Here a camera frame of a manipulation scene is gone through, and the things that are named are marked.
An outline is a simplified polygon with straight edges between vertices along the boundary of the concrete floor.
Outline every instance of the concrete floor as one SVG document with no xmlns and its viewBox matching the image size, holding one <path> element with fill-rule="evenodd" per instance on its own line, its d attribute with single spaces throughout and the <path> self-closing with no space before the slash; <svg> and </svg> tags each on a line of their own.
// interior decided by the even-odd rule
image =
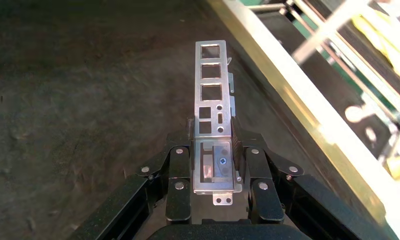
<svg viewBox="0 0 400 240">
<path fill-rule="evenodd" d="M 192 1 L 0 0 L 0 240 L 68 237 L 184 128 L 195 42 L 227 36 Z M 243 127 L 321 179 L 228 55 Z"/>
</svg>

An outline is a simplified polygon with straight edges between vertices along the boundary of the metal rod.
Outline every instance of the metal rod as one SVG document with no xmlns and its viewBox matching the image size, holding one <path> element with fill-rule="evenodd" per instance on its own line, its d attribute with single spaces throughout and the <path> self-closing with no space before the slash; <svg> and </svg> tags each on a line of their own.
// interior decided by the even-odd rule
<svg viewBox="0 0 400 240">
<path fill-rule="evenodd" d="M 313 29 L 301 18 L 301 16 L 294 10 L 290 9 L 290 13 L 295 17 L 295 19 L 301 23 L 307 31 L 314 34 Z M 321 43 L 322 48 L 329 53 L 329 55 L 340 65 L 340 67 L 353 79 L 353 81 L 365 92 L 367 93 L 376 104 L 382 109 L 385 115 L 392 121 L 396 122 L 396 116 L 384 105 L 383 102 L 366 86 L 355 74 L 354 72 L 340 59 L 337 54 L 332 51 L 332 49 L 326 45 L 326 43 Z"/>
<path fill-rule="evenodd" d="M 285 7 L 283 3 L 247 6 L 253 12 L 278 11 Z"/>
<path fill-rule="evenodd" d="M 319 26 L 316 33 L 304 41 L 292 54 L 293 59 L 301 65 L 307 60 L 329 35 L 335 33 L 354 15 L 363 11 L 371 0 L 346 0 L 328 18 L 325 24 Z"/>
<path fill-rule="evenodd" d="M 302 0 L 294 0 L 294 2 L 317 26 L 324 24 L 323 16 L 309 3 L 305 3 Z M 387 80 L 384 79 L 338 32 L 330 35 L 329 39 L 400 113 L 400 94 Z"/>
</svg>

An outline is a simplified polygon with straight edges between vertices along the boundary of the metal rivet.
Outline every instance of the metal rivet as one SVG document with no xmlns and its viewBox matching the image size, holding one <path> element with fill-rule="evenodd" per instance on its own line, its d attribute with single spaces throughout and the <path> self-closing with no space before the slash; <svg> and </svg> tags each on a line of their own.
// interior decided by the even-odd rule
<svg viewBox="0 0 400 240">
<path fill-rule="evenodd" d="M 179 181 L 175 184 L 175 188 L 181 190 L 184 188 L 184 184 Z"/>
<path fill-rule="evenodd" d="M 298 172 L 298 169 L 297 169 L 296 167 L 294 167 L 294 166 L 291 166 L 289 169 L 290 169 L 290 171 L 292 171 L 293 173 Z"/>
<path fill-rule="evenodd" d="M 264 183 L 264 182 L 260 182 L 260 183 L 259 183 L 259 188 L 260 188 L 260 189 L 267 190 L 268 187 L 269 187 L 269 186 L 267 186 L 267 184 Z"/>
<path fill-rule="evenodd" d="M 147 166 L 141 168 L 141 172 L 143 172 L 143 173 L 147 173 L 148 171 L 150 171 L 150 168 Z"/>
</svg>

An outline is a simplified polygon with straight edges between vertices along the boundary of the metal frame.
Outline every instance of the metal frame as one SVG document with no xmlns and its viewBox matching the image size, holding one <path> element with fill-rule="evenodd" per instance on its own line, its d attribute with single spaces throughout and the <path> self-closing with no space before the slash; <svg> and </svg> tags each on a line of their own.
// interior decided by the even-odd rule
<svg viewBox="0 0 400 240">
<path fill-rule="evenodd" d="M 237 0 L 208 3 L 369 213 L 400 238 L 400 188 L 391 176 L 251 10 Z"/>
<path fill-rule="evenodd" d="M 310 4 L 303 0 L 294 0 L 294 3 L 317 26 L 325 24 L 324 18 Z M 400 113 L 400 94 L 339 33 L 327 37 Z M 400 116 L 397 116 L 397 120 L 400 123 Z"/>
<path fill-rule="evenodd" d="M 288 7 L 289 13 L 311 34 L 314 34 L 314 30 L 302 19 L 302 17 L 293 9 L 292 7 Z M 394 144 L 390 144 L 389 142 L 386 143 L 384 151 L 378 156 L 378 161 L 384 165 L 386 163 L 386 159 L 394 156 L 396 153 L 396 145 L 399 140 L 398 135 L 400 134 L 400 131 L 398 130 L 398 127 L 394 124 L 397 123 L 397 116 L 395 116 L 386 106 L 385 104 L 366 86 L 356 75 L 355 73 L 350 69 L 350 67 L 344 62 L 344 59 L 341 59 L 338 57 L 338 55 L 325 43 L 322 42 L 320 46 L 331 56 L 334 62 L 338 63 L 339 66 L 348 74 L 348 76 L 351 77 L 351 79 L 360 87 L 360 89 L 363 90 L 373 101 L 372 105 L 375 108 L 380 108 L 381 112 L 378 114 L 377 112 L 375 113 L 370 113 L 370 114 L 376 114 L 381 120 L 387 124 L 387 126 L 392 130 L 392 136 L 391 138 L 394 140 Z"/>
</svg>

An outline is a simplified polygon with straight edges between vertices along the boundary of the metal bracket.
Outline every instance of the metal bracket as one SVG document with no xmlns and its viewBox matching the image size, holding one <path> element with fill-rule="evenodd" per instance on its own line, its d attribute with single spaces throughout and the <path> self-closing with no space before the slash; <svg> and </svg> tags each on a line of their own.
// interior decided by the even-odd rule
<svg viewBox="0 0 400 240">
<path fill-rule="evenodd" d="M 213 195 L 214 205 L 231 205 L 242 185 L 232 158 L 235 101 L 226 42 L 196 42 L 195 57 L 194 192 Z"/>
</svg>

